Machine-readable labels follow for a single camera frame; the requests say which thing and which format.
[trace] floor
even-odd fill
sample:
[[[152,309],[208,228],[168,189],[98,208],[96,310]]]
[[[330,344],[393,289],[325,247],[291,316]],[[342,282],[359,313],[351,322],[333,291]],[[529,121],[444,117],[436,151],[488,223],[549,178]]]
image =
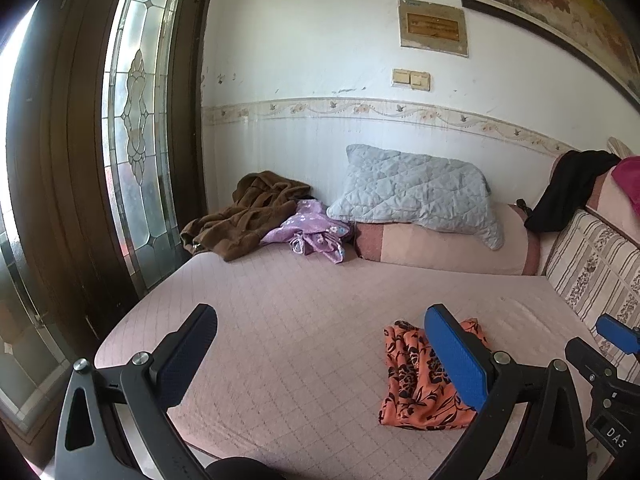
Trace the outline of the floor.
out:
[[[138,465],[142,472],[151,480],[164,480],[160,473],[156,469],[151,456],[146,450],[144,443],[142,442],[142,437],[138,433],[138,429],[136,428],[135,423],[133,422],[133,418],[131,416],[131,412],[128,407],[123,404],[117,404],[116,409],[118,411],[118,415],[120,416],[120,421],[122,422],[122,427],[127,436],[127,440],[129,441],[129,445],[131,446],[131,450],[138,460]],[[203,452],[194,449],[190,446],[191,452],[195,455],[198,462],[200,462],[204,467],[209,465],[215,459],[210,457]],[[49,465],[44,469],[43,473],[40,475],[41,480],[56,480],[55,476],[55,462],[52,459]]]

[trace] wall switch plate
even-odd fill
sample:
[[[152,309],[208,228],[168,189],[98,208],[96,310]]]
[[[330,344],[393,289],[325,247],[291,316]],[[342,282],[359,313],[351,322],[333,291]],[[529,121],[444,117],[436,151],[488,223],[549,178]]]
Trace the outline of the wall switch plate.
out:
[[[428,92],[431,90],[431,74],[395,68],[392,75],[392,86]]]

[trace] floral striped fabric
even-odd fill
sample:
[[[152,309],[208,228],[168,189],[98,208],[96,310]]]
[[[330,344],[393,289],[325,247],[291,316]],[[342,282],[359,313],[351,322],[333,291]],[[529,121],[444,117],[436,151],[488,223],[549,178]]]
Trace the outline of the floral striped fabric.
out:
[[[556,292],[591,330],[602,354],[633,381],[640,366],[597,335],[596,321],[609,314],[629,327],[640,324],[640,250],[618,232],[579,210],[549,258],[546,276]]]

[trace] light switch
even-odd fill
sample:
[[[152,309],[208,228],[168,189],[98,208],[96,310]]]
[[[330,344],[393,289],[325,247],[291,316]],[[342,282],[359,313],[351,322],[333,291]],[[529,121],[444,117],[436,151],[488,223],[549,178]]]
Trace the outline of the light switch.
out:
[[[428,72],[411,72],[411,88],[414,90],[431,90],[431,74]]]
[[[408,70],[394,69],[393,82],[399,85],[411,84],[411,73]]]

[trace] light blue quilted pillow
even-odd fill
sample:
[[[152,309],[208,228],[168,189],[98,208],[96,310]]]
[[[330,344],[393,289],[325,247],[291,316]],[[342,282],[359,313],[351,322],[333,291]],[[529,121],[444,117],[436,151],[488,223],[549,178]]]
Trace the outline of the light blue quilted pillow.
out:
[[[502,226],[494,213],[484,175],[453,158],[347,146],[344,193],[327,210],[336,220],[370,224],[414,223],[434,231],[478,236],[502,247]]]

